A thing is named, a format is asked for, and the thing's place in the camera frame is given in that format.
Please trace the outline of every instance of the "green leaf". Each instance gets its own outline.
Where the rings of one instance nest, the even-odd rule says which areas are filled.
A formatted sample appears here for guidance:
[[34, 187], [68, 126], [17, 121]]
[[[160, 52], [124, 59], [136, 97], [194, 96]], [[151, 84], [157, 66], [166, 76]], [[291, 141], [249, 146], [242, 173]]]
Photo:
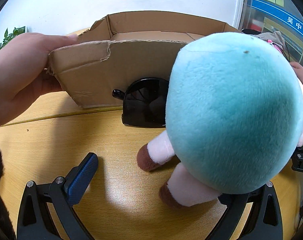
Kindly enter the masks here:
[[21, 28], [18, 28], [18, 34], [22, 34], [22, 33], [25, 33], [25, 30], [26, 30], [26, 26], [24, 27], [21, 27]]
[[10, 34], [8, 35], [8, 41], [11, 41], [13, 38], [14, 38], [13, 33], [10, 33]]

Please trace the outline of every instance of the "plush toy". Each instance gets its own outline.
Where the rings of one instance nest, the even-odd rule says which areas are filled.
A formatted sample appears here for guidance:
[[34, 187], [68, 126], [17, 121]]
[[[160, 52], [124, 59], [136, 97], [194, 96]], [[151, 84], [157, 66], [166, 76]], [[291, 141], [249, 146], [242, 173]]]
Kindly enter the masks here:
[[179, 208], [248, 193], [303, 144], [303, 85], [266, 41], [212, 34], [178, 53], [165, 120], [137, 155], [144, 171], [181, 160], [159, 190], [163, 202]]

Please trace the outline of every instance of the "brown plush foot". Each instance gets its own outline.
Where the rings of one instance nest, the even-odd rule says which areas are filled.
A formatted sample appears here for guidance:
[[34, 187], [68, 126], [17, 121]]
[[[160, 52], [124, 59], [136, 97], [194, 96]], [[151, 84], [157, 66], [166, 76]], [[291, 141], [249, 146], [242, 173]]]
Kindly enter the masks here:
[[145, 144], [141, 149], [138, 151], [137, 154], [137, 164], [138, 167], [141, 168], [143, 171], [152, 171], [160, 166], [160, 164], [155, 163], [149, 156], [147, 144]]
[[159, 197], [160, 199], [167, 205], [170, 206], [171, 208], [182, 208], [183, 205], [179, 204], [171, 195], [168, 187], [167, 187], [167, 182], [162, 185], [162, 187], [159, 189]]

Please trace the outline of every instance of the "sunglasses lens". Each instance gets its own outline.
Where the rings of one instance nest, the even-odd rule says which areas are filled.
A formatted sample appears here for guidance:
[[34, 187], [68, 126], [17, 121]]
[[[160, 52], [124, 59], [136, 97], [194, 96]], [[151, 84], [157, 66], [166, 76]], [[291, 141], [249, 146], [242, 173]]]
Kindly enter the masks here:
[[125, 95], [122, 121], [137, 127], [165, 126], [165, 106], [169, 82], [145, 79], [132, 84]]

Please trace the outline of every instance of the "metal screw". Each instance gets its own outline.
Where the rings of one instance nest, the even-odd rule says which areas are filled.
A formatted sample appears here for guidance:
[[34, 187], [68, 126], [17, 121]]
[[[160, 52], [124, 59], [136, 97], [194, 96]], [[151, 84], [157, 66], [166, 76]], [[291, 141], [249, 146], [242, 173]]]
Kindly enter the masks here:
[[34, 182], [33, 182], [33, 181], [27, 182], [27, 187], [32, 187], [33, 185], [34, 185]]
[[267, 185], [267, 187], [272, 187], [272, 186], [273, 186], [271, 181], [268, 181], [268, 182], [266, 183], [266, 185]]
[[62, 183], [64, 181], [64, 178], [63, 177], [57, 177], [56, 179], [55, 179], [55, 182], [57, 183], [57, 184], [60, 184], [60, 183]]

